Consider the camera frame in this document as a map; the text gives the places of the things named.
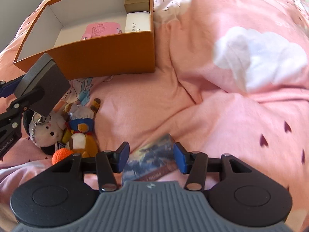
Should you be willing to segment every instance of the gray gripper base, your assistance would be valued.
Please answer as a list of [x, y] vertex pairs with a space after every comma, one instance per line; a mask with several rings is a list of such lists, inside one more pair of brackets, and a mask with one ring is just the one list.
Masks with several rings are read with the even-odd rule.
[[19, 224], [13, 232], [292, 232], [284, 222], [264, 228], [231, 223], [212, 210], [201, 192], [173, 182], [127, 182], [102, 193], [81, 219], [58, 228]]

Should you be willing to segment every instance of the cartoon print fabric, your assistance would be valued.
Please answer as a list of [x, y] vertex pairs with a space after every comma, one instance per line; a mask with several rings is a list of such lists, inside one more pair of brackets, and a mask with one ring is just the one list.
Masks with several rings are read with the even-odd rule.
[[[46, 1], [0, 54], [0, 80], [22, 75], [13, 60]], [[304, 0], [154, 0], [156, 71], [77, 79], [64, 98], [82, 104], [101, 99], [95, 132], [102, 151], [123, 141], [133, 151], [170, 133], [188, 151], [233, 154], [289, 190], [298, 218], [293, 230], [304, 230], [309, 225], [308, 8]], [[12, 100], [0, 99], [2, 112]], [[49, 167], [50, 156], [45, 158], [24, 133], [0, 160], [0, 203]], [[186, 177], [175, 171], [160, 180], [183, 186]], [[94, 175], [86, 179], [98, 187]], [[216, 180], [209, 175], [206, 188]]]

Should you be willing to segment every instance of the keychain ring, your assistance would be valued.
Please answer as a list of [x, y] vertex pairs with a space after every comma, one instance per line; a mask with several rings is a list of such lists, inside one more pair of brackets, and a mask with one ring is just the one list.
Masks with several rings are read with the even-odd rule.
[[38, 113], [35, 113], [33, 116], [32, 116], [32, 122], [33, 123], [36, 123], [39, 124], [39, 125], [42, 125], [42, 124], [47, 124], [49, 123], [51, 120], [52, 120], [52, 117], [50, 116], [50, 114], [47, 116], [47, 117], [44, 117], [42, 115], [40, 115], [40, 118], [38, 119], [38, 121], [34, 121], [35, 119], [35, 115], [38, 114]]

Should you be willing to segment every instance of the book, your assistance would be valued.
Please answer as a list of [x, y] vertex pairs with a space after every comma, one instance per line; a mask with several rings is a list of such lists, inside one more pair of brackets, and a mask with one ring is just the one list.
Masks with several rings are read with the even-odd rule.
[[156, 181], [176, 170], [174, 143], [172, 136], [165, 134], [131, 153], [122, 172], [122, 185], [126, 181]]

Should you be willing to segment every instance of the stuffed animal keychain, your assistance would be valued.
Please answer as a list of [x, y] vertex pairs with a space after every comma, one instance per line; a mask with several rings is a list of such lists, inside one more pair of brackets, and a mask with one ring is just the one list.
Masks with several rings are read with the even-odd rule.
[[[98, 98], [94, 99], [90, 108], [67, 104], [65, 112], [70, 116], [68, 122], [54, 111], [45, 118], [27, 110], [24, 113], [23, 124], [34, 144], [45, 154], [53, 155], [53, 164], [72, 153], [81, 153], [84, 158], [94, 157], [98, 153], [98, 146], [93, 137], [94, 117], [100, 105], [101, 101]], [[56, 151], [55, 144], [58, 142], [65, 144], [65, 148]]]

